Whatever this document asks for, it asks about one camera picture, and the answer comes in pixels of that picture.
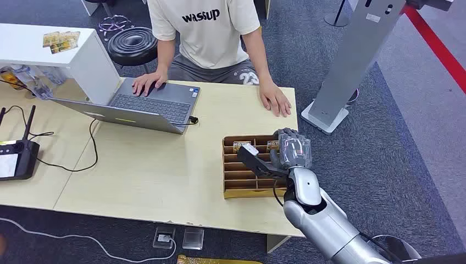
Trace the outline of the person's left hand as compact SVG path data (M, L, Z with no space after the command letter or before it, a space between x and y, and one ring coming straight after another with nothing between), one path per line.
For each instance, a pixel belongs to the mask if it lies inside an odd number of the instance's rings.
M288 98L272 80L260 80L259 97L263 106L276 117L287 117L291 114Z

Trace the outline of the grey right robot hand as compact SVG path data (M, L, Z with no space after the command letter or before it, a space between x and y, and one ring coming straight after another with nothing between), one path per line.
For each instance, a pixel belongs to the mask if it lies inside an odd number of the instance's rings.
M279 142L279 150L270 151L270 158L274 167L282 170L291 167L311 168L311 143L305 135L290 128L278 129L273 135L278 137Z

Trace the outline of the person's right hand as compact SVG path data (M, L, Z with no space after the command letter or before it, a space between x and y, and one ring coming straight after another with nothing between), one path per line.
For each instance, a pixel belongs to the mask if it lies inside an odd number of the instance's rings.
M147 97L152 90L159 89L168 80L168 74L164 71L144 74L132 83L132 94Z

